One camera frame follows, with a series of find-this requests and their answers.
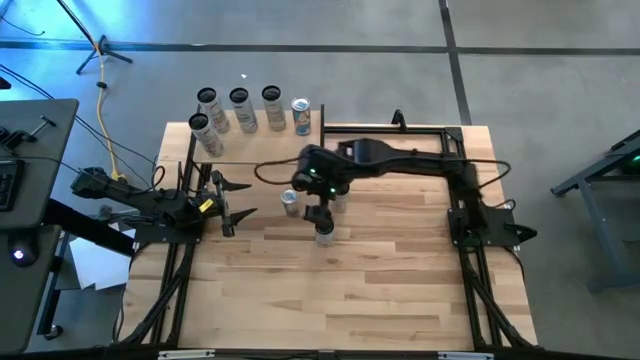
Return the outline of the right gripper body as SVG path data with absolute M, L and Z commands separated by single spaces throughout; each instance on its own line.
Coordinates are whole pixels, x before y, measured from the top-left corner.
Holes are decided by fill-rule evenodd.
M 314 188 L 314 194 L 318 196 L 321 207 L 328 207 L 329 202 L 335 199 L 336 193 L 336 188 L 325 180 L 317 182 Z

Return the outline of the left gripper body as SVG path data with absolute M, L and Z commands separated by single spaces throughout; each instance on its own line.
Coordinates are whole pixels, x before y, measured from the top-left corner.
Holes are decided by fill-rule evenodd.
M 227 192 L 221 191 L 222 179 L 226 179 L 222 173 L 218 170 L 213 170 L 210 175 L 210 181 L 214 185 L 214 191 L 209 192 L 207 189 L 204 189 L 201 194 L 195 195 L 191 202 L 204 218 L 220 217 L 222 235 L 224 237 L 233 237 L 234 225 L 227 223 L 230 210 L 226 200 Z

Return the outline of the blue beverage can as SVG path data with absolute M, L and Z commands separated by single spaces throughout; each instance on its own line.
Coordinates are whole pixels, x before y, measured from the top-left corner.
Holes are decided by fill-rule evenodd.
M 311 103 L 307 98 L 299 97 L 291 101 L 295 132 L 306 136 L 311 132 Z
M 300 214 L 299 200 L 297 193 L 293 189 L 286 189 L 280 195 L 281 203 L 288 217 L 298 217 Z

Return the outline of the white can red stripe label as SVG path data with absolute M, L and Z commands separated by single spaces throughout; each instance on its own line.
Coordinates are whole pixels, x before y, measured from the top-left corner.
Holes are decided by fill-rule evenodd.
M 255 133 L 258 130 L 258 122 L 248 90 L 236 87 L 230 92 L 229 99 L 241 130 L 248 134 Z

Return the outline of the white Tropical Vibe Celsius can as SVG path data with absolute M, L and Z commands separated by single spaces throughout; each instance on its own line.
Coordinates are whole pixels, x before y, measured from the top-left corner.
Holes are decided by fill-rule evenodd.
M 226 112 L 221 107 L 218 94 L 215 89 L 205 87 L 198 91 L 197 100 L 200 108 L 206 114 L 218 133 L 227 133 L 230 130 L 230 122 Z

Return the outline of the white Arctic Vibe Celsius can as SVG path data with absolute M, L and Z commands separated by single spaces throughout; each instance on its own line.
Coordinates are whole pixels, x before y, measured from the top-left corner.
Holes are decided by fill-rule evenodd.
M 269 126 L 274 131 L 286 128 L 286 115 L 282 107 L 282 92 L 276 85 L 268 85 L 261 92 Z

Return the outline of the white paper sheets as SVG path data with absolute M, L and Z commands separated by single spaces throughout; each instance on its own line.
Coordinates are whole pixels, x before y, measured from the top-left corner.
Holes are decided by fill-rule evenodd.
M 69 243 L 77 280 L 82 289 L 124 285 L 129 280 L 131 258 L 83 238 Z

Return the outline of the black diagonal desk beam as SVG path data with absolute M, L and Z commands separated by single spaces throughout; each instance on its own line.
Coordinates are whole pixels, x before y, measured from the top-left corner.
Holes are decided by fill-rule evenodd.
M 131 237 L 57 200 L 48 201 L 42 223 L 58 225 L 67 233 L 122 255 L 131 257 L 134 254 L 134 241 Z

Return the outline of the grey desk top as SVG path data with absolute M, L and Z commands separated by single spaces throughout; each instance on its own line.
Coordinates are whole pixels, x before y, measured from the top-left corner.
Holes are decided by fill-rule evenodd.
M 56 127 L 46 127 L 35 143 L 22 143 L 14 153 L 0 147 L 0 161 L 23 160 L 22 181 L 10 212 L 0 212 L 0 231 L 38 226 L 44 216 L 79 107 L 76 99 L 0 101 L 0 126 L 31 132 L 41 115 Z
M 38 248 L 37 259 L 27 267 L 16 265 L 11 237 L 0 234 L 0 355 L 18 354 L 27 348 L 60 233 L 56 225 L 26 233 Z

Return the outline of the black tripod stand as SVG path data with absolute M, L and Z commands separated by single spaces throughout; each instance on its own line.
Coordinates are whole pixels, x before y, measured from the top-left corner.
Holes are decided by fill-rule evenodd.
M 66 15 L 71 19 L 74 25 L 78 28 L 78 30 L 83 34 L 83 36 L 87 39 L 87 41 L 91 44 L 91 54 L 86 58 L 86 60 L 76 69 L 75 73 L 80 75 L 85 67 L 89 64 L 89 62 L 97 57 L 100 62 L 103 62 L 105 56 L 111 56 L 115 59 L 121 60 L 123 62 L 133 64 L 134 61 L 126 56 L 120 55 L 114 52 L 110 47 L 105 35 L 101 35 L 98 40 L 95 40 L 91 35 L 86 26 L 81 22 L 81 20 L 75 15 L 75 13 L 70 9 L 70 7 L 64 2 L 64 0 L 56 0 L 58 5 L 62 8 L 62 10 L 66 13 Z

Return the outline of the black computer mouse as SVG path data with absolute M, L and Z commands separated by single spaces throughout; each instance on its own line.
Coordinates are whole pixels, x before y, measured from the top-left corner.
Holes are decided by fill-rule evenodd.
M 35 236 L 10 236 L 8 252 L 11 261 L 17 267 L 33 265 L 39 256 L 38 242 Z

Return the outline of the black desk leg with caster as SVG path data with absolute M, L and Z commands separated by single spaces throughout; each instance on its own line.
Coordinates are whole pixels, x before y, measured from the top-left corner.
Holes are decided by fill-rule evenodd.
M 41 335 L 45 340 L 51 341 L 59 337 L 64 329 L 53 323 L 55 312 L 59 303 L 61 291 L 56 288 L 57 280 L 64 262 L 64 254 L 69 242 L 69 235 L 62 233 L 59 245 L 54 252 L 50 268 L 50 279 L 43 298 L 43 309 L 37 327 L 37 335 Z

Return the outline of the black keyboard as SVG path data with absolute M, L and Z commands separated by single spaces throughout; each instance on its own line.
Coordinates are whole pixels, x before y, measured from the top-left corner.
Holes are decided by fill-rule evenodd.
M 23 160 L 0 161 L 0 212 L 10 212 L 22 181 Z

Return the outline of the black desk clamp tool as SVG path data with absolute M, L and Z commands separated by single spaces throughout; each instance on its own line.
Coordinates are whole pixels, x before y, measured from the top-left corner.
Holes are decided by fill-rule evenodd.
M 41 115 L 42 123 L 31 132 L 24 130 L 10 131 L 4 126 L 0 126 L 0 147 L 9 153 L 14 153 L 22 143 L 35 143 L 38 141 L 37 134 L 46 127 L 56 127 L 57 124 L 48 117 Z

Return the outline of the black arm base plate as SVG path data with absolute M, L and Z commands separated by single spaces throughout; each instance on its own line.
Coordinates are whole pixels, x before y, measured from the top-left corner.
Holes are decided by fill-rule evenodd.
M 456 247 L 516 246 L 521 240 L 508 209 L 454 208 L 447 213 L 451 241 Z
M 202 224 L 174 229 L 151 224 L 135 224 L 134 239 L 140 243 L 196 244 L 201 239 Z

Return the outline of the silver metal bracket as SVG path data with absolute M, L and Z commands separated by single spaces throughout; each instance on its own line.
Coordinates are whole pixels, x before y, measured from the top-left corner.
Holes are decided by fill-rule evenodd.
M 157 360 L 205 360 L 215 356 L 213 349 L 176 349 L 160 351 Z
M 437 354 L 438 360 L 495 360 L 494 355 L 481 352 L 442 351 Z

